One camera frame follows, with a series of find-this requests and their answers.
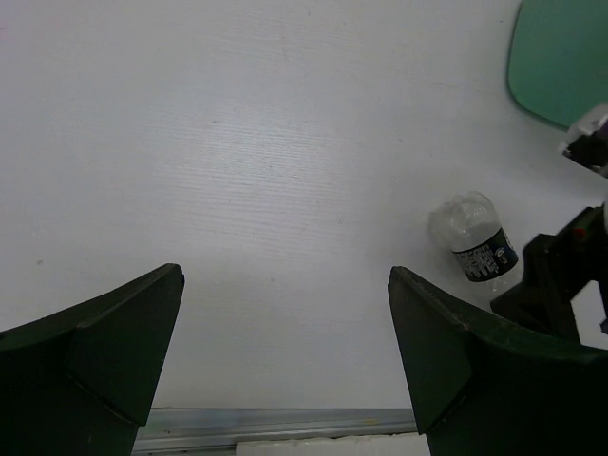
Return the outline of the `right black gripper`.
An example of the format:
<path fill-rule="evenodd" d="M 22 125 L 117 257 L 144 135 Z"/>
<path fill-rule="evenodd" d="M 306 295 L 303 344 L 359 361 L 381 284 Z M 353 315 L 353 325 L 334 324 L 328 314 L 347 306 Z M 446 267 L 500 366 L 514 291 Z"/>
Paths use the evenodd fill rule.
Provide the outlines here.
<path fill-rule="evenodd" d="M 522 260 L 522 281 L 494 298 L 491 310 L 532 331 L 579 343 L 574 297 L 595 281 L 607 305 L 604 207 L 585 208 L 555 235 L 537 235 Z"/>

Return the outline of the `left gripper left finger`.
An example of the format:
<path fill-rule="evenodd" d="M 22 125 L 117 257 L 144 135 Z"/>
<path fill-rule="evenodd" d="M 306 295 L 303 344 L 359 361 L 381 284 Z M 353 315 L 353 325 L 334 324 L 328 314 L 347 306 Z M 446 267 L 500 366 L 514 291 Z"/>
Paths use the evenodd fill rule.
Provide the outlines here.
<path fill-rule="evenodd" d="M 1 333 L 4 455 L 128 455 L 146 425 L 184 289 L 167 263 Z"/>

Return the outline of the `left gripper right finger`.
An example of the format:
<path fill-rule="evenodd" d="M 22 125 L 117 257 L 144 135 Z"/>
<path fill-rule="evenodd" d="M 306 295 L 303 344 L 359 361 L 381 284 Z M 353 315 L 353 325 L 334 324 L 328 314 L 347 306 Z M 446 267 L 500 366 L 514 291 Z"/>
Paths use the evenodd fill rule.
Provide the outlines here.
<path fill-rule="evenodd" d="M 388 292 L 432 454 L 606 453 L 606 351 L 530 331 L 404 267 L 391 270 Z"/>

